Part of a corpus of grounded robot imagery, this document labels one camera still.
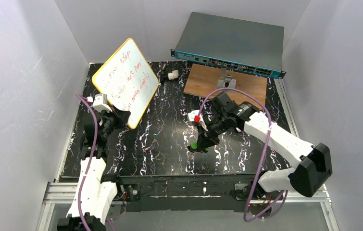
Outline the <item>yellow-framed whiteboard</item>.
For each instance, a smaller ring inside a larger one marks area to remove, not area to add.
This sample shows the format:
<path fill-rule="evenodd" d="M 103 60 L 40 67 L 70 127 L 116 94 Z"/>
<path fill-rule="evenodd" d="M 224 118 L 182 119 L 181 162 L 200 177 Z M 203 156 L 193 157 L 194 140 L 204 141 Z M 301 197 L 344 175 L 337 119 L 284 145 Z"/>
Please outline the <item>yellow-framed whiteboard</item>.
<path fill-rule="evenodd" d="M 126 41 L 93 75 L 92 83 L 108 102 L 129 111 L 126 125 L 135 129 L 159 86 L 159 80 L 132 38 Z"/>

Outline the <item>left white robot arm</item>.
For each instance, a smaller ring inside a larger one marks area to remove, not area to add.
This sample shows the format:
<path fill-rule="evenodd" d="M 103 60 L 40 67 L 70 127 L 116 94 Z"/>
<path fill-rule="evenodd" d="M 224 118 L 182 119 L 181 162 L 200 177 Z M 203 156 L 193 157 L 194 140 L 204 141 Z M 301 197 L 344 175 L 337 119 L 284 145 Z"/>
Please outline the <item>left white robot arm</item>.
<path fill-rule="evenodd" d="M 107 141 L 115 129 L 124 128 L 129 111 L 91 112 L 92 123 L 84 125 L 81 137 L 80 176 L 73 202 L 65 218 L 58 219 L 59 231 L 104 231 L 111 203 L 118 193 L 115 174 L 104 174 Z"/>

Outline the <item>green bone-shaped eraser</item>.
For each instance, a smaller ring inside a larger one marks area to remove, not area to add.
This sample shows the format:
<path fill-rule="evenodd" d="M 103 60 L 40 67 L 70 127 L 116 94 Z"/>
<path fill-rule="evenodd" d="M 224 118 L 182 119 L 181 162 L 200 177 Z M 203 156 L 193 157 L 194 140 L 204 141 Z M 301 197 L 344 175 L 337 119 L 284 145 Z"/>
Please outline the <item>green bone-shaped eraser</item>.
<path fill-rule="evenodd" d="M 187 149 L 192 153 L 198 152 L 198 146 L 195 142 L 190 143 Z"/>

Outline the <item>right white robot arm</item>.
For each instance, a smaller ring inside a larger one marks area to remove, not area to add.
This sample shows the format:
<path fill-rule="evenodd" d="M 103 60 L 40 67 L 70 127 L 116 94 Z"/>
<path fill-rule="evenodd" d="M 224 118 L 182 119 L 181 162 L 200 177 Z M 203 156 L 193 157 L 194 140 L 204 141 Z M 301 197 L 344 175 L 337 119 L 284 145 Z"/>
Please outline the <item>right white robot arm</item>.
<path fill-rule="evenodd" d="M 202 110 L 188 113 L 188 121 L 197 128 L 196 143 L 188 146 L 191 152 L 206 153 L 208 148 L 220 143 L 219 135 L 231 128 L 264 141 L 264 146 L 286 159 L 290 168 L 276 171 L 260 171 L 253 180 L 253 195 L 257 198 L 266 193 L 294 190 L 312 197 L 332 175 L 330 149 L 323 143 L 313 145 L 301 140 L 272 122 L 267 112 L 261 112 L 250 102 L 237 104 L 222 91 L 211 99 L 213 114 Z"/>

